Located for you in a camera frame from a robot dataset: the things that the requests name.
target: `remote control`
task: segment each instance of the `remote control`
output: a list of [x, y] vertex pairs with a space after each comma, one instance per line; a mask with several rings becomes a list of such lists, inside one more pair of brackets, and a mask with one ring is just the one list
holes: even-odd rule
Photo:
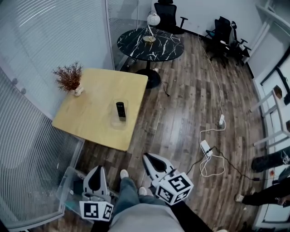
[[123, 102], [117, 102], [117, 111], [120, 118], [120, 121], [126, 121], [125, 107]]

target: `flower pot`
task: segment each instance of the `flower pot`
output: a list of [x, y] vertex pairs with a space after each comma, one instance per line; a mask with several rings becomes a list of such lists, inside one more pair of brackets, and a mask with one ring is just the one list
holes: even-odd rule
[[75, 90], [72, 90], [72, 94], [76, 97], [80, 96], [82, 92], [83, 92], [83, 87], [81, 84], [79, 84], [79, 86]]

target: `window blinds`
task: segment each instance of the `window blinds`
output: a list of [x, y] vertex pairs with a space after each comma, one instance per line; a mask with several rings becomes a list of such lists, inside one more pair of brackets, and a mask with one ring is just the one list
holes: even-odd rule
[[52, 127], [0, 69], [0, 219], [8, 229], [63, 213], [55, 193], [79, 142]]
[[52, 116], [65, 97], [51, 73], [78, 60], [113, 69], [102, 0], [3, 0], [0, 55]]

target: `wooden floor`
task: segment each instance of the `wooden floor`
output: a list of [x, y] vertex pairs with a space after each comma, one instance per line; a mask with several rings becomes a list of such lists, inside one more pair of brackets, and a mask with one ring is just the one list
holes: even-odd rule
[[[119, 172], [127, 169], [137, 186], [148, 187], [150, 180], [145, 175], [142, 154], [151, 152], [172, 161], [180, 172], [187, 172], [192, 163], [202, 157], [198, 144], [201, 130], [218, 128], [221, 115], [219, 89], [213, 70], [207, 60], [198, 38], [184, 34], [185, 51], [173, 61], [152, 63], [158, 68], [166, 91], [160, 87], [146, 90], [139, 117], [127, 152], [110, 149], [92, 142], [86, 142], [77, 169], [88, 173], [96, 165], [104, 165], [109, 184], [118, 188]], [[251, 160], [262, 156], [264, 149], [254, 148], [253, 142], [263, 137], [259, 111], [250, 113], [250, 106], [257, 102], [250, 72], [246, 66], [236, 66], [230, 60], [224, 69], [219, 60], [212, 61], [222, 88], [222, 110], [227, 128], [222, 132], [202, 133], [209, 145], [217, 146], [241, 172], [250, 177], [263, 177], [251, 172]], [[145, 68], [145, 62], [138, 61], [130, 72]], [[222, 171], [221, 159], [212, 158], [207, 166], [208, 173]], [[240, 181], [237, 171], [225, 163], [225, 172], [220, 176], [204, 178], [199, 165], [188, 174], [194, 189], [187, 204], [212, 229], [225, 228], [238, 231], [243, 222], [252, 224], [257, 207], [235, 203], [234, 196], [239, 188], [247, 193], [250, 187], [261, 190], [263, 182], [252, 182], [246, 178]], [[51, 222], [34, 231], [90, 231], [91, 225], [71, 212], [58, 221]]]

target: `jeans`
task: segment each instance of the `jeans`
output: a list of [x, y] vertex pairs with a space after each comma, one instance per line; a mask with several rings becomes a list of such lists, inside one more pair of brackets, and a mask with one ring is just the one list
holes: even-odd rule
[[138, 196], [137, 188], [133, 180], [128, 177], [123, 178], [120, 185], [119, 199], [114, 207], [113, 217], [118, 213], [121, 213], [123, 210], [140, 203], [167, 206], [164, 201], [152, 196]]

